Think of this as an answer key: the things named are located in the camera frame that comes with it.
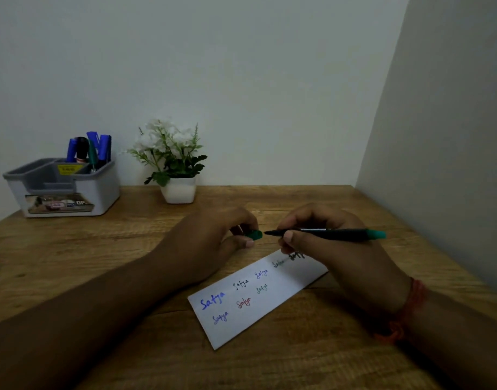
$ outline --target potted plant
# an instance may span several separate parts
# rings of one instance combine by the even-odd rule
[[[203,170],[199,164],[207,158],[195,156],[202,146],[198,145],[198,124],[194,130],[180,131],[170,121],[155,119],[140,127],[140,135],[131,153],[142,164],[156,170],[144,184],[152,180],[160,185],[161,193],[168,204],[189,204],[196,193],[196,175]]]

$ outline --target white paper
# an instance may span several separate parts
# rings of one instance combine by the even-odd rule
[[[309,256],[277,251],[188,300],[215,350],[327,271]]]

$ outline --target hand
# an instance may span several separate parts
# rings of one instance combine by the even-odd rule
[[[294,209],[278,225],[278,229],[299,227],[366,228],[349,212],[317,204]],[[297,250],[322,262],[348,297],[370,314],[395,314],[407,300],[411,278],[377,241],[329,241],[289,230],[279,239],[279,245],[284,254]]]
[[[225,234],[234,226],[258,230],[257,219],[245,208],[207,209],[184,217],[148,255],[163,264],[175,287],[196,283],[216,272],[239,249],[251,248],[246,236]]]

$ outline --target desk surface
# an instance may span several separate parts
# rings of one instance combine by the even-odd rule
[[[349,186],[199,187],[191,205],[168,205],[156,187],[126,187],[103,216],[0,222],[0,321],[131,261],[188,213],[242,205],[273,229],[291,209],[319,202],[385,230],[393,260],[428,287],[497,319],[497,294],[388,211]],[[213,351],[187,296],[277,250],[264,236],[218,273],[162,302],[78,389],[333,389],[446,387],[423,357],[382,345],[331,275],[299,292]]]

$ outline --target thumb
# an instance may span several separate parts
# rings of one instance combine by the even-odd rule
[[[329,261],[335,248],[332,241],[296,230],[286,231],[283,240],[295,251],[304,253],[323,264]]]
[[[230,236],[219,245],[218,255],[227,260],[239,249],[251,248],[253,245],[254,240],[247,236]]]

